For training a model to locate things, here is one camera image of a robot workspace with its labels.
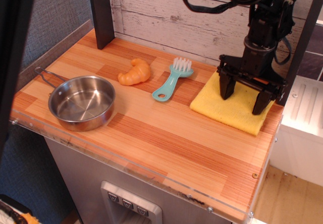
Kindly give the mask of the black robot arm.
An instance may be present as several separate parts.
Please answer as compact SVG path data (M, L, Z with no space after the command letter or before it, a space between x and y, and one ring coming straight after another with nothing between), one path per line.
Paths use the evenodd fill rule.
M234 5L249 6L249 32L244 38L242 57L220 56L218 74L220 95L228 99L240 82L259 92L252 113L259 115L271 101L281 99L286 80L272 68L279 42L291 46L286 36L294 26L296 0L231 0Z

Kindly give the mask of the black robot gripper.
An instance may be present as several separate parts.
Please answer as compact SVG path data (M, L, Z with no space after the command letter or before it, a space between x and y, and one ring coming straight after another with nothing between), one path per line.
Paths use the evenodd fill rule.
M277 60L276 43L265 47L245 41L244 45L242 57L220 55L217 69L220 95L223 100L228 99L234 93L236 82L260 91L252 111L253 115L259 115L271 101L282 98L287 81L272 68L273 60Z

